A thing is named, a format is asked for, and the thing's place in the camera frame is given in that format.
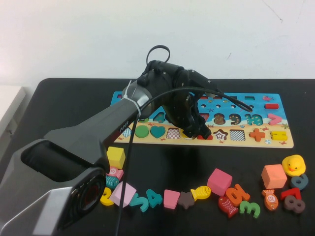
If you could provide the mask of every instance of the checkered square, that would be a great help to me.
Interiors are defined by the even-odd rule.
[[[245,141],[244,130],[231,129],[230,136],[232,141]]]
[[[131,134],[131,129],[128,127],[127,129],[125,129],[125,131],[123,132],[123,136],[124,137],[128,137]]]
[[[180,139],[181,135],[178,128],[169,128],[166,135],[167,139]]]

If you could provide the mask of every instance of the orange plus sign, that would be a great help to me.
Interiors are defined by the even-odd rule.
[[[260,132],[259,129],[254,129],[254,132],[250,133],[251,138],[255,138],[257,142],[260,142],[261,138],[265,137],[265,133]]]

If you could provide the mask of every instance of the yellow rubber duck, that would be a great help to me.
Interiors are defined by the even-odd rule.
[[[282,161],[282,167],[288,176],[300,176],[306,170],[305,162],[300,155],[287,156]]]

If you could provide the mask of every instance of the shape sorting board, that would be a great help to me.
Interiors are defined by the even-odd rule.
[[[200,136],[188,138],[183,134],[182,129],[165,119],[165,111],[163,107],[159,107],[149,118],[140,120],[137,125],[137,127],[142,125],[142,129],[146,126],[150,131],[149,134],[146,132],[144,138],[134,136],[133,142],[260,148],[293,147],[293,138],[279,94],[226,93],[226,95],[245,102],[252,107],[253,112],[246,112],[225,98],[203,96],[198,100],[198,108],[212,132],[208,139],[204,140]],[[114,92],[111,105],[119,102],[121,98],[122,92]],[[132,124],[115,142],[129,142],[131,128]]]

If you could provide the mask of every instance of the white cable tie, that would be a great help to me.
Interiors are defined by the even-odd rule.
[[[134,100],[128,98],[128,95],[127,95],[128,88],[129,88],[130,84],[131,84],[131,80],[129,81],[129,84],[128,84],[127,88],[126,88],[126,91],[125,91],[125,94],[124,94],[123,98],[124,98],[124,99],[127,99],[127,100],[129,100],[129,101],[131,101],[131,102],[134,103],[134,105],[136,106],[136,108],[137,108],[137,110],[138,110],[139,117],[140,117],[140,116],[141,116],[141,110],[140,110],[140,107],[139,107],[138,103],[136,103]]]

